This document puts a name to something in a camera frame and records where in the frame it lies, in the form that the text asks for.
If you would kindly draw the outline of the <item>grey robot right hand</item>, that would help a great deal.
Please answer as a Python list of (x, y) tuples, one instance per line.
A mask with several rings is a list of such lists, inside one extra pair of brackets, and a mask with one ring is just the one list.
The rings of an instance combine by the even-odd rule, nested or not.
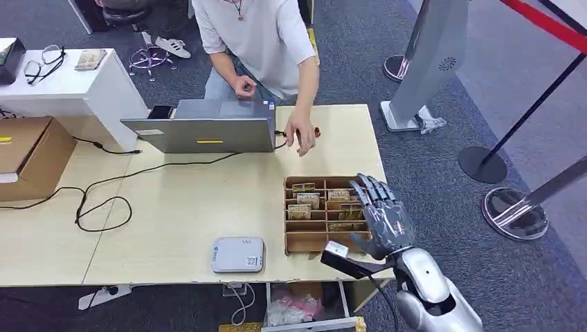
[(358, 194), (371, 238), (364, 239), (352, 233), (354, 245), (376, 260), (410, 248), (415, 241), (415, 234), (404, 204), (385, 182), (362, 173), (357, 176), (363, 184), (350, 181), (350, 185)]

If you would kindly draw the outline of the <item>person's right hand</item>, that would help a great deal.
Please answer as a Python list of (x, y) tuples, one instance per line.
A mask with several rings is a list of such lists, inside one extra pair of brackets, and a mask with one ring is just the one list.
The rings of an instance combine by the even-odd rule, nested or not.
[(252, 99), (255, 95), (256, 82), (247, 75), (238, 75), (234, 78), (232, 88), (239, 99)]

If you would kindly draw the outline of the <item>person's left hand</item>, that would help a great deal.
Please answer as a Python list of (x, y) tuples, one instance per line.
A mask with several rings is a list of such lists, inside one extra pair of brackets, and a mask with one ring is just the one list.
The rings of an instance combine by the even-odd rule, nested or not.
[(316, 145), (315, 128), (311, 123), (309, 113), (295, 108), (285, 127), (286, 142), (292, 147), (296, 139), (299, 144), (297, 153), (299, 157), (306, 155)]

